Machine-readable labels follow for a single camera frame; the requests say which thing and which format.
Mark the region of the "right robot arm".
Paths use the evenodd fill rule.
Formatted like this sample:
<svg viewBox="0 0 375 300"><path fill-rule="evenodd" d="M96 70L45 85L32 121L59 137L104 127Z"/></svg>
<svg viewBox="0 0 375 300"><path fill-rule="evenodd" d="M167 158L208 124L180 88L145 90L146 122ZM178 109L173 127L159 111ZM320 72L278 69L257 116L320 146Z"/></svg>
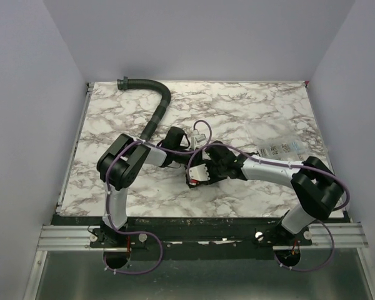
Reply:
<svg viewBox="0 0 375 300"><path fill-rule="evenodd" d="M315 220L327 220L342 209L342 196L349 200L347 186L318 158L309 156L303 162L266 159L243 152L221 142L205 148L210 157L209 177L266 181L291 188L299 203L290 209L274 230L279 239L292 239Z"/></svg>

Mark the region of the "aluminium table frame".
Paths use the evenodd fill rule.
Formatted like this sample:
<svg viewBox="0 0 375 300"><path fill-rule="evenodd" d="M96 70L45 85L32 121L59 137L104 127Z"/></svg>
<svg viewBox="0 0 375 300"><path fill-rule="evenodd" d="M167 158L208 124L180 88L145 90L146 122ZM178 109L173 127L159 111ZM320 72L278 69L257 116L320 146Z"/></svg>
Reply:
<svg viewBox="0 0 375 300"><path fill-rule="evenodd" d="M309 154L327 161L321 133L302 82L172 82L171 103L153 141L171 126L191 132L196 126L214 139L244 150L255 145L245 129L254 120L286 120ZM96 163L121 133L141 133L159 103L152 91L120 91L115 82L95 82L84 110L76 148L61 191L62 217L100 217L104 186ZM254 181L226 181L189 189L183 169L146 166L132 184L129 217L276 218L297 203L291 189ZM353 245L339 240L348 227L317 224L321 243L304 250L302 268L291 272L270 259L131 261L143 275L115 274L103 252L86 249L88 235L52 223L41 230L37 250L44 271L29 299L371 299L361 259ZM337 241L333 260L328 232Z"/></svg>

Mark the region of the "clear plastic screw box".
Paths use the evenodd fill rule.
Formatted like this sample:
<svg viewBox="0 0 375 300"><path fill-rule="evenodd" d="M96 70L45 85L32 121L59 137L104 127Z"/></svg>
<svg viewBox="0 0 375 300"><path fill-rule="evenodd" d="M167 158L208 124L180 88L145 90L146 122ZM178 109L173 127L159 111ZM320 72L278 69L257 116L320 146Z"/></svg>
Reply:
<svg viewBox="0 0 375 300"><path fill-rule="evenodd" d="M247 122L245 129L263 158L304 161L309 156L307 147L286 120L254 120Z"/></svg>

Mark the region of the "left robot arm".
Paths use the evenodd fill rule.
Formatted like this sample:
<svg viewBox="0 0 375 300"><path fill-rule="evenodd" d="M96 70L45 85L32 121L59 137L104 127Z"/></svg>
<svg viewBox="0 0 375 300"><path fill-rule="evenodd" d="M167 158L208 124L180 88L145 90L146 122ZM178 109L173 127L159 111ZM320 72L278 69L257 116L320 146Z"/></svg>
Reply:
<svg viewBox="0 0 375 300"><path fill-rule="evenodd" d="M106 187L106 202L100 228L91 231L91 237L96 238L90 242L91 248L130 248L136 240L134 235L157 239L161 228L177 220L175 217L164 220L133 217L129 220L126 204L128 189L145 164L164 170L178 163L184 171L187 170L191 143L183 146L183 139L188 139L185 131L174 126L156 146L145 144L144 139L135 141L121 134L102 155L96 169Z"/></svg>

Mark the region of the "black folding umbrella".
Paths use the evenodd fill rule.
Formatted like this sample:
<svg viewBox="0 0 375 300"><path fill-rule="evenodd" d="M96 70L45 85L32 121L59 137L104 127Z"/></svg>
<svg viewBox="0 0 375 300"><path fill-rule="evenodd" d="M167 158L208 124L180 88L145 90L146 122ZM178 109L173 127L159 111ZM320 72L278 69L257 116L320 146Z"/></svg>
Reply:
<svg viewBox="0 0 375 300"><path fill-rule="evenodd" d="M191 162L185 165L186 184L189 189L199 186L210 186L227 179L218 172L216 164L211 159L203 158L203 152L193 157Z"/></svg>

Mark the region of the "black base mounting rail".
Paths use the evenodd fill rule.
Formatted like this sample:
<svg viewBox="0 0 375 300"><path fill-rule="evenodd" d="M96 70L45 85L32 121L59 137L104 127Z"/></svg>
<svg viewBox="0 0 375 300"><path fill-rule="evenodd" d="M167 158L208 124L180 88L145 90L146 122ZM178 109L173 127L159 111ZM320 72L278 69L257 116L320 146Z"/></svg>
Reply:
<svg viewBox="0 0 375 300"><path fill-rule="evenodd" d="M274 217L129 217L120 233L100 217L55 215L51 223L83 230L86 249L131 261L270 260L277 248L299 251L312 244L308 227L285 234Z"/></svg>

